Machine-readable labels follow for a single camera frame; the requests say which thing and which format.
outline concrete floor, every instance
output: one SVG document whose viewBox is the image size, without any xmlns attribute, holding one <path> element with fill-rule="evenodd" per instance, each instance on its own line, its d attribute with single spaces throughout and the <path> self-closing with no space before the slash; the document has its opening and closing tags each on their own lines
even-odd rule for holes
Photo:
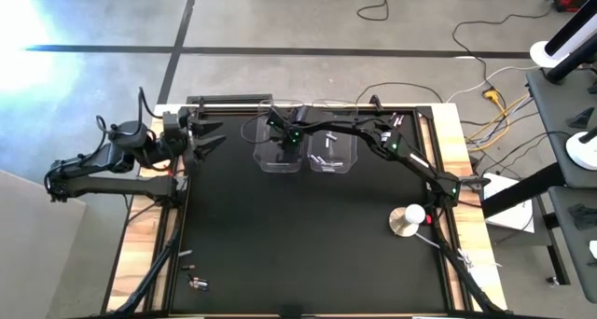
<svg viewBox="0 0 597 319">
<path fill-rule="evenodd" d="M 0 0 L 11 2 L 0 24 L 0 169 L 41 182 L 55 159 L 92 150 L 100 137 L 94 116 L 106 122 L 133 119 L 136 88 L 151 105 L 159 97 L 170 54 L 26 52 L 22 46 L 173 46 L 187 0 Z M 378 0 L 196 0 L 185 46 L 460 50 L 451 31 L 460 21 L 498 21 L 509 13 L 542 14 L 544 0 L 389 0 L 390 20 L 358 19 L 355 11 Z M 7 3 L 0 3 L 5 11 Z M 526 51 L 549 39 L 570 15 L 511 20 L 501 26 L 461 28 L 458 37 L 473 50 Z M 490 59 L 488 71 L 530 60 Z M 177 65 L 171 104 L 189 95 L 272 93 L 278 99 L 353 100 L 383 81 L 407 81 L 434 88 L 447 99 L 482 80 L 480 64 L 453 58 L 367 58 L 215 56 L 183 54 Z M 526 89 L 524 72 L 493 79 L 508 103 Z M 423 91 L 390 86 L 373 91 L 393 103 L 435 102 Z M 456 97 L 461 119 L 496 114 L 478 92 Z M 534 112 L 528 105 L 522 114 Z M 475 127 L 465 126 L 465 133 Z M 543 131 L 538 117 L 525 119 L 488 152 L 503 157 Z M 512 169 L 529 175 L 554 161 L 548 143 L 532 150 Z M 483 162 L 481 170 L 489 166 Z M 121 197 L 86 196 L 71 256 L 49 317 L 84 316 L 101 308 L 118 247 L 125 210 Z M 553 272 L 544 247 L 496 247 L 507 304 L 516 313 L 566 318 L 594 317 L 578 285 L 560 236 L 573 285 L 549 288 Z"/>
</svg>

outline table leg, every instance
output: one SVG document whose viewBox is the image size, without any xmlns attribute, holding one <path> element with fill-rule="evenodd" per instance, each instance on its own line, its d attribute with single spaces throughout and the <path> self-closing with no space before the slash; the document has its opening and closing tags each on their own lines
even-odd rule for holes
<svg viewBox="0 0 597 319">
<path fill-rule="evenodd" d="M 518 184 L 508 187 L 481 202 L 485 218 L 502 213 L 508 208 L 527 201 L 550 187 L 563 186 L 565 180 L 557 162 L 535 174 L 522 179 Z"/>
</svg>

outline black tabletop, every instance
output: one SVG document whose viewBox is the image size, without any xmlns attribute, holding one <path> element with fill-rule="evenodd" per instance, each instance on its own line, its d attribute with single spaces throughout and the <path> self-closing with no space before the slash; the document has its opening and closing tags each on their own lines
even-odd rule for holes
<svg viewBox="0 0 597 319">
<path fill-rule="evenodd" d="M 263 173 L 239 134 L 248 117 L 212 118 L 228 140 L 192 179 L 181 250 L 193 253 L 180 262 L 211 290 L 178 272 L 173 313 L 445 312 L 437 249 L 388 226 L 394 208 L 424 202 L 421 179 L 364 143 L 346 174 Z M 402 132 L 416 145 L 412 125 Z"/>
<path fill-rule="evenodd" d="M 569 207 L 578 203 L 597 209 L 597 190 L 552 187 L 548 193 L 585 297 L 590 302 L 597 303 L 597 267 L 588 265 L 597 263 L 589 250 L 589 241 L 597 241 L 597 228 L 578 230 L 568 212 Z"/>
<path fill-rule="evenodd" d="M 587 91 L 588 87 L 597 82 L 595 74 L 591 71 L 574 71 L 560 85 L 550 83 L 542 71 L 529 72 L 526 77 L 529 92 L 535 98 L 546 132 L 575 134 L 585 131 L 569 128 L 565 121 L 589 107 L 597 106 L 597 94 L 589 94 Z M 596 126 L 597 114 L 590 119 L 589 129 Z M 597 171 L 585 170 L 568 157 L 566 136 L 552 133 L 548 138 L 566 184 L 575 188 L 597 188 Z"/>
</svg>

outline wooden table frame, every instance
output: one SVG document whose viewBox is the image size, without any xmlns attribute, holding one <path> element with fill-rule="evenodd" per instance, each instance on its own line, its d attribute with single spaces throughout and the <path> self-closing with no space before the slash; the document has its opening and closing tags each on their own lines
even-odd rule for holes
<svg viewBox="0 0 597 319">
<path fill-rule="evenodd" d="M 161 115 L 165 111 L 176 113 L 181 106 L 192 106 L 192 104 L 159 104 L 156 106 L 155 114 Z M 255 107 L 255 104 L 207 104 L 206 107 Z M 472 174 L 468 153 L 466 150 L 465 138 L 458 117 L 455 104 L 384 104 L 388 107 L 413 107 L 425 106 L 431 107 L 434 124 L 428 125 L 427 119 L 420 116 L 420 125 L 422 127 L 423 142 L 427 158 L 432 160 L 436 158 L 436 153 L 440 154 L 441 165 L 447 172 L 457 176 L 466 176 Z M 360 104 L 359 107 L 371 107 L 370 104 Z M 162 124 L 160 119 L 153 119 L 151 130 L 160 134 Z M 432 141 L 437 138 L 437 145 L 434 148 Z M 141 176 L 150 177 L 163 175 L 152 170 L 142 169 Z M 472 204 L 480 204 L 477 194 L 462 191 L 460 200 Z M 152 201 L 146 197 L 135 196 L 132 200 L 130 215 L 142 210 Z M 113 278 L 108 285 L 109 296 L 106 296 L 103 310 L 111 311 L 120 306 L 129 294 L 136 288 L 141 279 L 145 276 L 153 259 L 170 237 L 174 228 L 174 221 L 177 218 L 178 211 L 175 209 L 164 213 L 160 207 L 153 207 L 139 216 L 125 230 L 122 243 L 116 258 L 113 271 Z M 455 223 L 457 230 L 457 239 L 452 241 L 457 243 L 465 251 L 476 266 L 483 266 L 485 272 L 483 284 L 480 287 L 487 294 L 490 300 L 502 309 L 506 308 L 506 301 L 502 291 L 499 274 L 494 265 L 493 249 L 489 239 L 489 234 L 485 226 L 483 212 L 477 207 L 471 207 L 465 204 L 459 204 L 452 209 L 452 213 L 445 213 L 441 217 L 441 228 L 446 239 L 453 240 L 454 233 L 448 230 L 448 221 Z M 456 310 L 470 308 L 470 297 L 463 297 L 461 292 L 462 283 L 450 265 L 445 260 L 450 279 L 450 290 L 453 307 Z M 147 296 L 139 305 L 137 311 L 161 310 L 162 300 L 166 288 L 168 277 L 167 263 L 154 287 L 148 295 L 153 295 L 149 301 Z M 479 310 L 479 306 L 472 300 L 472 307 Z M 360 313 L 357 316 L 375 316 L 374 314 Z"/>
</svg>

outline clear plastic container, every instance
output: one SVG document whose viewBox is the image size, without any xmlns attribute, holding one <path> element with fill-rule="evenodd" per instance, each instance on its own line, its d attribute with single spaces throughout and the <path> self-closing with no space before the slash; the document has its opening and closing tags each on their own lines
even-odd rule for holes
<svg viewBox="0 0 597 319">
<path fill-rule="evenodd" d="M 336 100 L 316 100 L 312 106 L 327 112 L 329 119 L 354 118 L 354 103 Z M 323 173 L 347 173 L 356 163 L 356 136 L 319 131 L 309 137 L 307 157 L 311 169 Z"/>
<path fill-rule="evenodd" d="M 264 100 L 259 103 L 257 112 L 267 113 L 272 105 L 279 107 L 295 107 L 304 105 L 297 100 Z M 265 141 L 270 138 L 270 129 L 275 129 L 267 124 L 267 115 L 257 119 L 256 141 Z M 308 143 L 305 138 L 295 150 L 284 151 L 277 142 L 267 142 L 255 145 L 253 159 L 259 164 L 261 170 L 267 173 L 295 173 L 300 170 L 303 158 L 304 145 Z"/>
</svg>

